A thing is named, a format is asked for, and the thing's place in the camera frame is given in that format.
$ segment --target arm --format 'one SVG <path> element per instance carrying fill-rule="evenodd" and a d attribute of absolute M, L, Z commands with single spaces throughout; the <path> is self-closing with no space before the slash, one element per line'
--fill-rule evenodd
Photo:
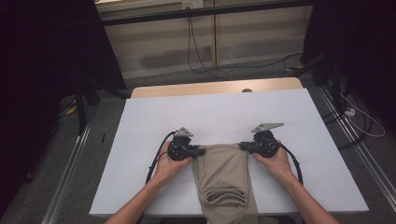
<path fill-rule="evenodd" d="M 339 223 L 300 184 L 290 169 L 288 154 L 283 148 L 280 148 L 273 158 L 263 158 L 257 153 L 254 153 L 253 157 L 265 164 L 271 174 L 285 186 L 305 223 Z"/>
<path fill-rule="evenodd" d="M 166 142 L 160 152 L 162 156 L 158 160 L 154 177 L 152 177 L 147 185 L 145 185 L 128 203 L 114 214 L 106 224 L 136 223 L 157 192 L 165 186 L 182 167 L 192 161 L 192 158 L 187 158 L 184 161 L 172 161 L 167 153 L 165 153 L 169 148 L 169 143 L 170 142 Z"/>

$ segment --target pant leg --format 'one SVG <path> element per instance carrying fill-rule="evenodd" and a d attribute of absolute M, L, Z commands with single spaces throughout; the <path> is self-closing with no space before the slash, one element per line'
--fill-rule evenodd
<path fill-rule="evenodd" d="M 195 182 L 208 224 L 257 224 L 251 191 L 248 154 L 238 144 L 206 147 L 192 163 Z"/>

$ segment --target white tabletop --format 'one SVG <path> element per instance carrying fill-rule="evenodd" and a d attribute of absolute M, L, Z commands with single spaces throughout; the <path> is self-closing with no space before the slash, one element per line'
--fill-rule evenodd
<path fill-rule="evenodd" d="M 168 133 L 186 127 L 194 134 L 194 145 L 237 143 L 250 141 L 250 131 L 261 122 L 285 123 L 273 133 L 296 156 L 305 187 L 325 209 L 368 210 L 309 93 L 300 89 L 127 100 L 90 214 L 114 214 L 143 187 Z M 297 212 L 289 194 L 263 165 L 248 157 L 248 169 L 261 215 Z M 158 193 L 145 213 L 202 214 L 190 166 Z"/>

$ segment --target black controller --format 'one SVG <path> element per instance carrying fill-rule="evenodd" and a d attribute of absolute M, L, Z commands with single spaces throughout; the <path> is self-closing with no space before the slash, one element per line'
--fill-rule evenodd
<path fill-rule="evenodd" d="M 202 146 L 189 145 L 192 136 L 187 129 L 177 130 L 168 148 L 168 156 L 173 161 L 182 161 L 188 157 L 196 159 L 198 156 L 204 156 L 206 149 Z"/>
<path fill-rule="evenodd" d="M 264 158 L 275 156 L 279 150 L 279 146 L 275 143 L 276 139 L 271 131 L 255 133 L 253 139 L 254 142 L 241 142 L 239 146 L 250 154 L 258 153 Z"/>

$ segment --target khaki pants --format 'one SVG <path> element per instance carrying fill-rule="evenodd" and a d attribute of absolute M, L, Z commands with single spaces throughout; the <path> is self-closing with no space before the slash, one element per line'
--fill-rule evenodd
<path fill-rule="evenodd" d="M 192 163 L 208 224 L 259 223 L 247 159 L 238 144 L 218 144 L 207 146 L 205 155 Z"/>

